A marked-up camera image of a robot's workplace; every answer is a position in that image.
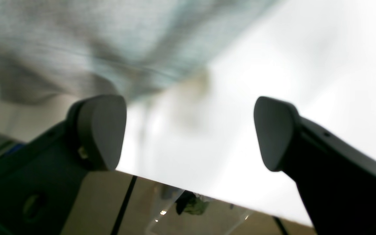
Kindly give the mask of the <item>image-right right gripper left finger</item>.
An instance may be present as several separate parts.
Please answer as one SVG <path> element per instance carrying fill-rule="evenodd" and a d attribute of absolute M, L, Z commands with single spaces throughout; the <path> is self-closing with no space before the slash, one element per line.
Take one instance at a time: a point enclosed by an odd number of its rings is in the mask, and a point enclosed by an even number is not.
<path fill-rule="evenodd" d="M 78 101 L 67 118 L 0 159 L 0 235 L 59 235 L 89 172 L 114 171 L 126 128 L 119 95 Z"/>

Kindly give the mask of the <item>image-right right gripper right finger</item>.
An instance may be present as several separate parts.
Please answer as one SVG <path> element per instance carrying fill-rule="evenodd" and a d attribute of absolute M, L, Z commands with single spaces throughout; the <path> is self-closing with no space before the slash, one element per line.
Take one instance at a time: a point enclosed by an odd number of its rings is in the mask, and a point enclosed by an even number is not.
<path fill-rule="evenodd" d="M 376 161 L 299 115 L 259 97 L 254 122 L 266 168 L 294 180 L 318 235 L 376 235 Z"/>

